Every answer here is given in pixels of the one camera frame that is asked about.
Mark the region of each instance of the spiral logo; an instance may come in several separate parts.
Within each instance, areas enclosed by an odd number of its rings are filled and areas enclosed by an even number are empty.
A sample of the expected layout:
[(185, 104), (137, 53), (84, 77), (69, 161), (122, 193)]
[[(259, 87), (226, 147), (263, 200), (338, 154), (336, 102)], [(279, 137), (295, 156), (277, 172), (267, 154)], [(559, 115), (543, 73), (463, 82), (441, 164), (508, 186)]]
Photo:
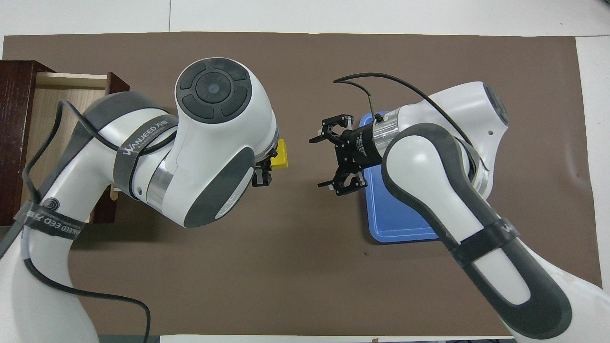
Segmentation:
[(50, 209), (51, 211), (56, 211), (59, 208), (59, 200), (55, 198), (48, 198), (42, 203), (42, 206)]

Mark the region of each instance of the yellow object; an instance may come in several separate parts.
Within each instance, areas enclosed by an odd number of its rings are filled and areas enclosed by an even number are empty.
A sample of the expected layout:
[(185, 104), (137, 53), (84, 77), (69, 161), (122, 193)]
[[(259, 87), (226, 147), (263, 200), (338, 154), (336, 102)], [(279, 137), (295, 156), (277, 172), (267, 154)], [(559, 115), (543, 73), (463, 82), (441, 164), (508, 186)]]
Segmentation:
[(286, 142), (278, 139), (278, 155), (271, 158), (271, 170), (288, 168), (288, 155), (286, 154)]

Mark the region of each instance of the round button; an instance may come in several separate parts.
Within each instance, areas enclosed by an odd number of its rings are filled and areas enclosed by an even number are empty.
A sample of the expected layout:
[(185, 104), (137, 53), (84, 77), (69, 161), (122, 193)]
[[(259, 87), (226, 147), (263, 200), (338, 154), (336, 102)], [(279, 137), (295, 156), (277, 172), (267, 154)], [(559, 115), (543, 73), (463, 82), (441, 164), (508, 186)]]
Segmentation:
[(231, 93), (231, 82), (221, 73), (207, 73), (197, 81), (197, 95), (209, 104), (217, 104)]

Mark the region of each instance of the brown mat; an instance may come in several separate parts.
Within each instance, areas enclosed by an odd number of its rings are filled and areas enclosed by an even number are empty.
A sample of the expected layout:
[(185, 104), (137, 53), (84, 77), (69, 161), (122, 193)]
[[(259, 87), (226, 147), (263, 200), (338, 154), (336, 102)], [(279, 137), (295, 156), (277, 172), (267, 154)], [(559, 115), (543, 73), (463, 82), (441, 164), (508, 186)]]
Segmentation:
[[(485, 81), (511, 127), (490, 204), (552, 263), (601, 284), (574, 38), (164, 33), (16, 36), (5, 59), (58, 72), (113, 71), (172, 113), (173, 86), (194, 60), (224, 56), (265, 86), (290, 168), (249, 190), (204, 228), (181, 229), (119, 199), (117, 224), (89, 226), (71, 252), (74, 284), (150, 305), (153, 334), (507, 334), (440, 242), (372, 246), (364, 193), (337, 198), (330, 144), (308, 144), (322, 118), (367, 111), (357, 89), (333, 85), (379, 71), (426, 93)], [(419, 99), (389, 81), (363, 82), (379, 110)], [(140, 334), (131, 305), (83, 300), (100, 334)]]

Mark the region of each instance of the blue plastic container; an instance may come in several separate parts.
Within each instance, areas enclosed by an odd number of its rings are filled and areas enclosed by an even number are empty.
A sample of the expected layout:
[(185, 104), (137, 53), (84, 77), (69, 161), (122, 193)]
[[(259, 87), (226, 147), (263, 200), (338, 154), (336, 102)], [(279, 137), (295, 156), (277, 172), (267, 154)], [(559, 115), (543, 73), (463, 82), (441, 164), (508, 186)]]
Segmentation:
[[(373, 121), (371, 114), (362, 117), (360, 126)], [(380, 243), (416, 242), (439, 239), (428, 222), (414, 209), (394, 198), (381, 178), (381, 166), (366, 168), (368, 181), (368, 228), (374, 240)]]

